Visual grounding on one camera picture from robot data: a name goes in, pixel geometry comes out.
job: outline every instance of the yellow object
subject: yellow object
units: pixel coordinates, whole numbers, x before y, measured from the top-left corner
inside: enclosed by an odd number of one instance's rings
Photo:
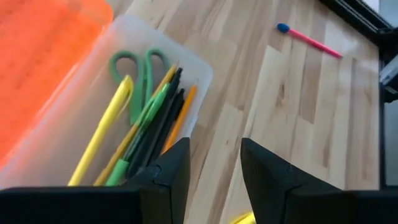
[[[68,186],[76,186],[80,183],[99,146],[101,145],[105,134],[108,132],[109,127],[119,117],[129,103],[133,89],[134,84],[131,77],[126,75],[116,90],[116,93],[109,103],[101,121],[99,121],[98,127],[95,130],[90,143],[88,143],[86,151],[81,157],[71,179],[69,180]]]
[[[255,224],[256,219],[254,218],[254,213],[249,212],[241,215],[238,218],[235,218],[231,224]]]
[[[152,97],[154,97],[163,88],[163,86],[166,83],[170,82],[176,69],[177,69],[177,65],[173,65],[169,69],[169,71],[166,73],[166,76],[163,78],[162,82],[159,84],[159,86],[157,87],[157,89],[154,92],[154,94],[152,95]],[[137,132],[137,123],[134,123],[134,125],[132,126],[130,131],[126,134],[123,141],[120,143],[120,145],[116,149],[116,152],[112,155],[112,158],[109,160],[106,167],[102,170],[102,172],[100,173],[98,178],[95,180],[94,186],[100,186],[100,185],[105,184],[109,175],[111,175],[112,170],[113,170],[114,166],[116,165],[116,162],[126,152],[127,145],[129,144],[130,140],[134,137],[136,132]]]
[[[194,85],[191,87],[191,90],[188,93],[187,99],[185,100],[185,103],[182,106],[180,115],[177,118],[177,122],[175,122],[173,131],[171,132],[170,137],[168,138],[166,145],[164,146],[161,154],[167,152],[167,150],[169,150],[173,146],[175,139],[177,138],[177,135],[180,132],[181,126],[185,121],[185,117],[187,116],[187,113],[189,111],[189,108],[191,107],[191,104],[193,102],[196,93],[197,93],[197,86]]]

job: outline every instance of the orange pencil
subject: orange pencil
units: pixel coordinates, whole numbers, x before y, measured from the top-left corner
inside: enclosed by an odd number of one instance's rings
[[[177,135],[180,132],[181,126],[185,121],[185,117],[187,116],[188,110],[191,107],[191,104],[193,102],[196,93],[197,93],[197,86],[193,85],[188,93],[184,105],[182,106],[181,113],[177,118],[177,122],[174,125],[173,131],[171,132],[170,137],[168,138],[166,145],[164,146],[162,153],[160,154],[167,152],[167,150],[169,150],[174,145],[175,139],[177,138]]]

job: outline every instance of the black metal frame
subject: black metal frame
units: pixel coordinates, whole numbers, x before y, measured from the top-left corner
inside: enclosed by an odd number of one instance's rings
[[[330,10],[344,19],[349,25],[368,38],[379,47],[380,70],[385,67],[396,55],[398,55],[398,29],[384,20],[377,12],[373,11],[361,0],[319,0]],[[388,85],[398,89],[398,78],[395,78]],[[390,189],[398,186],[388,186],[386,183],[386,152],[384,144],[384,103],[390,103],[398,99],[384,90],[382,84],[380,91],[380,188]]]
[[[142,223],[184,221],[190,140],[182,138],[117,187],[24,187],[0,191],[0,223]]]
[[[340,190],[248,138],[242,139],[241,163],[256,223],[398,222],[396,190]]]

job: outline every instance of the pen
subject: pen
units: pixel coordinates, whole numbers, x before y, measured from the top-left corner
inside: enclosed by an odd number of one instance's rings
[[[330,54],[330,55],[332,55],[334,57],[336,57],[336,58],[342,58],[343,57],[340,53],[338,53],[335,50],[332,50],[331,48],[329,48],[325,44],[321,44],[318,41],[316,41],[314,39],[311,39],[311,38],[307,37],[306,35],[300,33],[299,31],[291,29],[287,24],[280,23],[280,24],[277,25],[277,29],[279,31],[281,31],[282,33],[284,33],[284,34],[290,34],[293,37],[296,37],[296,38],[298,38],[298,39],[300,39],[300,40],[302,40],[302,41],[304,41],[304,42],[306,42],[306,43],[308,43],[308,44],[310,44],[310,45],[312,45],[312,46],[314,46],[314,47],[316,47],[316,48],[318,48],[318,49],[320,49],[320,50],[322,50],[322,51],[324,51],[324,52],[326,52],[326,53],[328,53],[328,54]]]
[[[127,178],[130,178],[136,174],[141,166],[146,166],[147,161],[149,160],[150,155],[155,148],[155,144],[159,138],[162,127],[167,120],[167,115],[169,114],[170,109],[173,108],[173,96],[177,91],[178,84],[180,83],[181,71],[181,69],[178,69],[177,73],[173,77],[173,80],[170,82],[170,88],[167,96],[165,97],[163,105],[160,107],[160,110],[156,114],[154,121],[147,129],[144,140],[142,140],[141,144],[136,150],[136,155],[130,162],[126,173]]]
[[[196,93],[197,93],[197,86],[193,85],[188,93],[184,105],[182,106],[181,113],[177,118],[177,122],[175,123],[173,131],[171,132],[170,137],[168,138],[167,143],[164,146],[161,154],[167,152],[167,150],[169,150],[173,146],[175,139],[177,138],[177,135],[180,132],[181,126],[185,121],[185,117],[187,116],[187,113],[191,107],[193,99],[195,98]]]
[[[158,92],[158,94],[151,98],[148,104],[144,107],[142,114],[138,118],[138,132],[134,136],[133,140],[131,141],[130,146],[128,147],[127,151],[124,153],[121,159],[118,159],[109,179],[106,181],[106,186],[114,186],[117,184],[118,180],[123,176],[126,172],[126,169],[131,161],[131,158],[134,156],[135,149],[137,145],[142,140],[145,130],[148,128],[152,120],[154,119],[155,114],[159,110],[160,106],[162,105],[165,96],[167,94],[167,90],[169,89],[169,83],[163,86],[163,89]]]
[[[174,121],[177,119],[178,114],[181,112],[182,106],[184,104],[184,91],[184,89],[181,89],[180,92],[175,96],[175,99],[173,101],[173,107],[167,116],[166,123],[162,127],[162,131],[156,142],[155,149],[150,155],[150,159],[146,160],[145,166],[148,166],[152,161],[156,160],[159,157],[159,154],[167,140],[167,136],[172,129]]]
[[[171,66],[171,68],[166,73],[166,76],[163,78],[159,86],[157,87],[155,93],[152,95],[154,97],[158,92],[163,88],[163,86],[168,83],[175,74],[177,69],[177,64]],[[105,184],[106,180],[108,179],[110,173],[112,172],[113,168],[115,167],[118,159],[126,152],[127,145],[129,144],[130,140],[136,135],[138,130],[138,123],[135,122],[130,131],[126,134],[123,138],[122,142],[116,149],[116,152],[112,155],[111,159],[109,160],[106,167],[101,171],[100,175],[95,180],[94,186],[99,186]]]
[[[112,125],[113,121],[118,118],[118,116],[126,108],[133,91],[134,84],[129,75],[126,75],[123,81],[120,83],[118,89],[116,90],[109,106],[107,107],[103,117],[98,123],[98,127],[91,138],[86,151],[81,157],[71,179],[69,180],[68,186],[76,186],[80,183],[87,168],[91,161],[93,160],[100,144],[102,143],[106,132],[108,132],[109,127]]]

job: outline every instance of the green pen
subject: green pen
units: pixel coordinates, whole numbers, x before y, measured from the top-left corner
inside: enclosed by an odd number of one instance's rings
[[[134,136],[130,145],[127,148],[127,151],[124,153],[121,159],[119,159],[112,170],[111,175],[105,183],[105,186],[115,186],[118,184],[119,179],[126,173],[127,168],[129,167],[130,160],[132,159],[135,150],[137,149],[138,144],[140,143],[145,130],[148,128],[152,120],[154,119],[157,111],[162,105],[167,90],[169,89],[169,83],[166,83],[162,90],[153,98],[151,98],[146,104],[144,110],[142,111],[140,117],[138,118],[138,132]]]

